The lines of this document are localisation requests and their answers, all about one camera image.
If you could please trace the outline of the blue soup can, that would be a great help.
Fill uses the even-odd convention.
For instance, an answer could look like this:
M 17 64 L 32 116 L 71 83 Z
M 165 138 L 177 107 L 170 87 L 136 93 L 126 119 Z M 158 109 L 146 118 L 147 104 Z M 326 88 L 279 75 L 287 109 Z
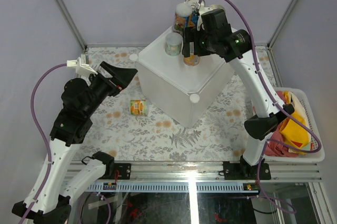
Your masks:
M 205 1 L 202 0 L 200 2 L 200 0 L 185 0 L 185 2 L 192 9 L 190 20 L 189 20 L 189 23 L 188 23 L 187 26 L 188 27 L 195 27 L 195 26 L 197 26 L 197 23 L 198 23 L 198 20 L 199 20 L 199 9 L 200 9 L 201 6 L 205 5 Z
M 222 10 L 225 11 L 224 6 L 222 6 L 222 5 L 210 5 L 209 8 L 210 9 L 222 9 Z

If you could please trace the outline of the white lid yellow jar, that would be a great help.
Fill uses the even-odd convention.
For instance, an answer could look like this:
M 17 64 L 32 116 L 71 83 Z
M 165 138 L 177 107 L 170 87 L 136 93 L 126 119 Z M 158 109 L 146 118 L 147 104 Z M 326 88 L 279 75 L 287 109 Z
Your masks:
M 184 57 L 183 61 L 188 66 L 197 66 L 200 62 L 200 57 L 191 53 L 189 57 Z

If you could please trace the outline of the clear lid green jar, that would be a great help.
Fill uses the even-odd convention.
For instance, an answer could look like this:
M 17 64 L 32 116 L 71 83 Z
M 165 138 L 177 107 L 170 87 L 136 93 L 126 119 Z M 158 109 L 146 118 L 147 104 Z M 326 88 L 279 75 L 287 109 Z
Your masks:
M 183 38 L 179 33 L 171 32 L 165 37 L 165 52 L 170 56 L 181 53 Z

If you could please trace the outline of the white lid orange can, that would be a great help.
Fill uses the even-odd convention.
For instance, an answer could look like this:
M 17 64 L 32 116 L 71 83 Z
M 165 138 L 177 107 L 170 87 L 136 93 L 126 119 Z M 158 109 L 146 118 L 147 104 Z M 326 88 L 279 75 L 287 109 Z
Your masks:
M 184 29 L 188 26 L 192 15 L 191 6 L 184 2 L 176 6 L 174 24 L 172 31 L 183 35 Z

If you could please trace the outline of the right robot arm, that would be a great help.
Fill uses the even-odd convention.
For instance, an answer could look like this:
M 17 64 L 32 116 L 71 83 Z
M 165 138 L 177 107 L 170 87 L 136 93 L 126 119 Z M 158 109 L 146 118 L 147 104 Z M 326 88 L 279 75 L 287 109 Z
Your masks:
M 286 119 L 287 113 L 294 112 L 294 107 L 285 104 L 268 81 L 256 55 L 252 35 L 246 30 L 232 31 L 223 9 L 201 11 L 198 25 L 184 29 L 183 56 L 189 57 L 191 50 L 199 57 L 216 54 L 224 59 L 251 97 L 255 115 L 244 122 L 249 139 L 240 173 L 252 179 L 259 172 L 257 164 L 263 157 L 267 138 Z

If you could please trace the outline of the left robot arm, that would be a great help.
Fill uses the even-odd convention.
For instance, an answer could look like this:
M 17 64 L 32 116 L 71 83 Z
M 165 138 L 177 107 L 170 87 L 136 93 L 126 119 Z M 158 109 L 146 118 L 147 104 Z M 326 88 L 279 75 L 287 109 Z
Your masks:
M 80 149 L 93 122 L 91 116 L 107 97 L 120 94 L 134 79 L 137 69 L 112 66 L 106 62 L 101 68 L 110 74 L 105 77 L 80 60 L 67 61 L 80 78 L 69 80 L 61 95 L 63 107 L 58 114 L 48 140 L 42 132 L 47 156 L 40 174 L 25 200 L 13 205 L 12 213 L 20 223 L 31 219 L 34 223 L 65 223 L 75 201 L 98 179 L 117 179 L 119 169 L 114 157 L 98 151 L 66 186 L 63 181 L 75 153 Z

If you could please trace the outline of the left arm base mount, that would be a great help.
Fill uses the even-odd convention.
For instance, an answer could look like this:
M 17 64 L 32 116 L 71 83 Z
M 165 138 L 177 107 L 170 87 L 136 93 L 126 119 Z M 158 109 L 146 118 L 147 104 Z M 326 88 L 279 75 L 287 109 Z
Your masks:
M 114 163 L 106 166 L 104 174 L 100 179 L 129 180 L 131 177 L 130 163 Z

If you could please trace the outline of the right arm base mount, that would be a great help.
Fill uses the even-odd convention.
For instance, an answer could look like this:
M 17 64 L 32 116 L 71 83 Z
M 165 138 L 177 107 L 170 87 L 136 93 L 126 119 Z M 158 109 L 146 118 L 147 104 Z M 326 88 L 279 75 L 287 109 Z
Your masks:
M 260 171 L 257 172 L 258 165 L 250 166 L 241 156 L 239 162 L 223 162 L 223 170 L 218 174 L 225 180 L 257 180 L 259 174 L 260 180 L 271 180 L 270 167 L 262 159 Z

